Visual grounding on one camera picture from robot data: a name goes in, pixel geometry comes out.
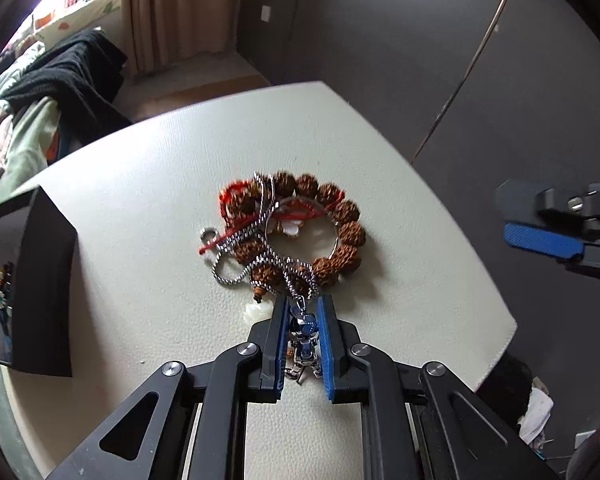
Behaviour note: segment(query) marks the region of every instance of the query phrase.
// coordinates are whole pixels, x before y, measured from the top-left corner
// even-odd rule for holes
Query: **table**
[[[408,364],[442,361],[474,388],[484,379],[516,325],[426,184],[322,83],[246,92],[135,124],[25,184],[42,185],[78,231],[74,377],[4,371],[43,476],[158,366],[200,364],[246,339],[248,287],[214,281],[198,233],[220,225],[221,187],[281,169],[334,181],[360,206],[363,264],[332,293],[362,340]],[[249,407],[246,477],[362,478],[360,446],[357,406],[331,406],[315,378],[287,381],[276,405]]]

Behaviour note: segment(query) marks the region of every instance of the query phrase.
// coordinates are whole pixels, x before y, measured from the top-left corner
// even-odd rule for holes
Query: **chain link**
[[[320,294],[320,289],[318,288],[318,283],[315,279],[314,269],[311,264],[302,260],[279,256],[267,241],[264,235],[264,229],[266,229],[270,216],[273,215],[273,212],[278,206],[276,202],[276,187],[272,175],[267,175],[263,178],[259,173],[254,173],[253,177],[260,186],[261,200],[258,208],[258,217],[251,224],[240,229],[237,233],[229,236],[216,246],[218,254],[211,267],[211,272],[216,279],[216,282],[221,283],[221,285],[237,285],[247,276],[247,274],[250,274],[256,266],[269,264],[279,268],[282,272],[286,289],[298,304],[298,309],[292,309],[292,313],[294,313],[294,316],[297,318],[302,319],[306,315],[307,303]],[[265,247],[264,252],[257,256],[252,262],[248,263],[234,278],[223,278],[220,276],[218,267],[222,258],[226,254],[233,252],[234,247],[237,244],[248,238],[256,238],[261,241]],[[307,283],[308,292],[306,297],[299,294],[296,290],[296,287],[294,286],[294,277],[300,278]],[[258,280],[251,280],[251,286],[259,286],[272,294],[278,293],[272,286]]]

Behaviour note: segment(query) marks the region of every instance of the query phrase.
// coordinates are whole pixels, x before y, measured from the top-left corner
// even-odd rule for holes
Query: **black box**
[[[71,376],[68,307],[75,238],[75,228],[41,187],[0,204],[0,267],[13,263],[11,315],[0,311],[0,364]]]

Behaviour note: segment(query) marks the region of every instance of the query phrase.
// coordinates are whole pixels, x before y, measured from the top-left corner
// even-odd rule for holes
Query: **brown bead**
[[[253,287],[253,299],[256,303],[260,303],[262,301],[262,297],[267,293],[266,288],[262,288],[261,286]]]
[[[296,180],[291,173],[279,171],[273,176],[273,183],[276,186],[276,195],[279,198],[286,198],[293,195],[296,191]]]
[[[256,198],[258,195],[259,193],[254,193],[250,187],[236,191],[232,194],[226,208],[234,217],[253,214],[256,211]]]
[[[232,229],[234,226],[237,226],[238,224],[241,224],[241,222],[247,218],[247,216],[249,215],[245,215],[244,213],[238,213],[236,215],[234,215],[233,218],[227,218],[226,219],[226,226],[228,229]]]
[[[322,184],[318,188],[316,200],[323,206],[329,205],[340,196],[340,188],[331,182]]]
[[[282,271],[271,264],[260,264],[251,269],[251,280],[263,282],[269,286],[278,286],[282,282]],[[253,299],[260,303],[266,293],[267,291],[263,287],[256,285],[253,288]]]
[[[347,222],[338,229],[338,238],[343,244],[362,247],[366,242],[366,233],[358,222]]]
[[[306,268],[298,267],[298,270],[300,272],[305,272]],[[309,294],[309,284],[305,280],[303,280],[299,276],[292,275],[291,282],[293,283],[296,292],[300,294],[300,296],[306,296],[307,294]]]
[[[343,200],[333,210],[333,219],[340,224],[355,222],[358,218],[360,218],[360,210],[351,200]]]
[[[260,198],[260,184],[258,184],[255,180],[252,179],[249,181],[247,189],[254,197]]]
[[[362,263],[358,250],[350,245],[343,244],[336,249],[331,258],[333,265],[342,274],[350,274]]]
[[[260,264],[251,269],[251,279],[269,286],[278,286],[282,282],[282,271],[271,264]]]
[[[312,265],[315,279],[320,286],[335,285],[338,281],[338,269],[328,258],[316,258]]]
[[[315,198],[316,193],[318,193],[318,181],[313,175],[305,173],[296,178],[296,194]]]
[[[234,246],[234,257],[241,265],[251,263],[256,256],[264,251],[264,244],[257,238],[245,240]]]

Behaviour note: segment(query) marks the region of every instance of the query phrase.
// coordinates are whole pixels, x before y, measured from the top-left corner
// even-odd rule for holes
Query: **beige curtain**
[[[122,0],[132,73],[232,46],[238,0]]]

